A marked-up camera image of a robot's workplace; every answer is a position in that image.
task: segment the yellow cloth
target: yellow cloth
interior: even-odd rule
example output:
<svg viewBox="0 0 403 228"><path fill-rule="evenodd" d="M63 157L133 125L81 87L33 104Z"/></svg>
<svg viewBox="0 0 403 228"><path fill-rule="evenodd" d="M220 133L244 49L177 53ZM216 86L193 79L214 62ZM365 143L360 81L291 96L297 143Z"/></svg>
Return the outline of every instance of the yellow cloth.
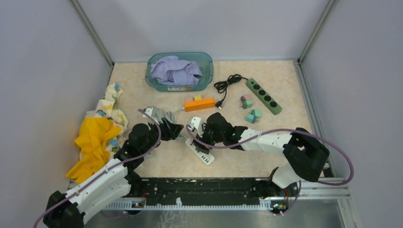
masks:
<svg viewBox="0 0 403 228"><path fill-rule="evenodd" d="M100 170L109 159L105 150L106 142L115 138L120 132L112 120L106 118L85 118L81 124L78 138L74 140L81 148L83 158L66 174L80 184Z"/></svg>

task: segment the plug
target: plug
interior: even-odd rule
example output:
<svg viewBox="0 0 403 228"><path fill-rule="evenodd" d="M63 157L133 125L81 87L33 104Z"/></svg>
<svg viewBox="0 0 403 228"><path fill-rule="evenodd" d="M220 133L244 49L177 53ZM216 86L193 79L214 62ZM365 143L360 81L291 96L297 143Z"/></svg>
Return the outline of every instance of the plug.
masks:
<svg viewBox="0 0 403 228"><path fill-rule="evenodd" d="M221 105L222 105L222 101L218 101L217 103L215 103L215 106L219 109L221 109Z"/></svg>

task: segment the pink block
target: pink block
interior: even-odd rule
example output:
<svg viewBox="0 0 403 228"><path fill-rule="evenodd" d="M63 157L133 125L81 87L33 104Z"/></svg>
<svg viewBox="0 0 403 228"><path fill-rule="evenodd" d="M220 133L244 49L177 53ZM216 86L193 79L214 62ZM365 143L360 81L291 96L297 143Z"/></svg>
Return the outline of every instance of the pink block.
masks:
<svg viewBox="0 0 403 228"><path fill-rule="evenodd" d="M188 102L188 101L193 101L193 97L191 97L191 96L186 96L186 97L185 97L185 102Z"/></svg>
<svg viewBox="0 0 403 228"><path fill-rule="evenodd" d="M240 100L241 100L242 102L250 101L250 100L252 100L252 96L251 96L250 94L245 94L245 95L243 95L243 96L240 97Z"/></svg>

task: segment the orange block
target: orange block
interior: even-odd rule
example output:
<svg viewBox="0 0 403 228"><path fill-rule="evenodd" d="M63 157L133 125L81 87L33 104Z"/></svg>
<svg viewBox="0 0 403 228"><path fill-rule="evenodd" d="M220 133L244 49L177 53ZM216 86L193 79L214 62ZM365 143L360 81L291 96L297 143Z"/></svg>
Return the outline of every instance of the orange block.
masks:
<svg viewBox="0 0 403 228"><path fill-rule="evenodd" d="M197 111L206 108L214 108L214 98L206 98L197 101L185 102L185 112Z"/></svg>

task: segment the green block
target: green block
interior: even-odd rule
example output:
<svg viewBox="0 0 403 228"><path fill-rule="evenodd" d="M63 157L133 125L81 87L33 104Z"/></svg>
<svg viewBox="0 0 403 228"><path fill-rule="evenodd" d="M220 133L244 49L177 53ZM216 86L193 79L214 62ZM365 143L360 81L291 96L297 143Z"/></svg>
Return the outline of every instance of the green block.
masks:
<svg viewBox="0 0 403 228"><path fill-rule="evenodd" d="M243 109L247 109L247 108L252 107L252 105L253 105L253 101L251 101L251 100L244 101L244 102L242 103L242 108L243 108Z"/></svg>
<svg viewBox="0 0 403 228"><path fill-rule="evenodd" d="M258 119L262 117L262 111L259 109L253 109L251 113Z"/></svg>
<svg viewBox="0 0 403 228"><path fill-rule="evenodd" d="M256 116L248 114L245 119L247 122L254 124L256 122Z"/></svg>
<svg viewBox="0 0 403 228"><path fill-rule="evenodd" d="M253 79L246 81L246 86L254 93L255 96L273 113L277 115L282 108L277 102Z"/></svg>

